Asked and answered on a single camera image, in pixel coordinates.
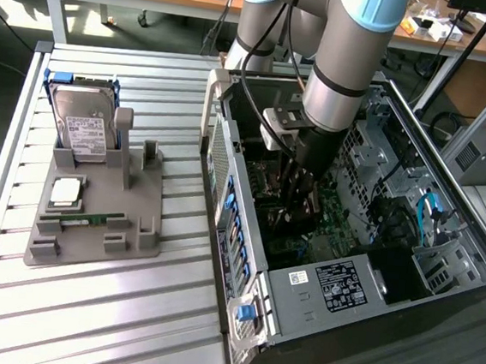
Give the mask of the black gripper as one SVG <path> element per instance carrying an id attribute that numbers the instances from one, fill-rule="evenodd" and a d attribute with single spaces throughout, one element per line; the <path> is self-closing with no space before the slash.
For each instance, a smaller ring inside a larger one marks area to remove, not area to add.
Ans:
<path id="1" fill-rule="evenodd" d="M 319 181 L 333 164 L 349 130 L 326 132 L 303 128 L 298 131 L 294 160 Z"/>

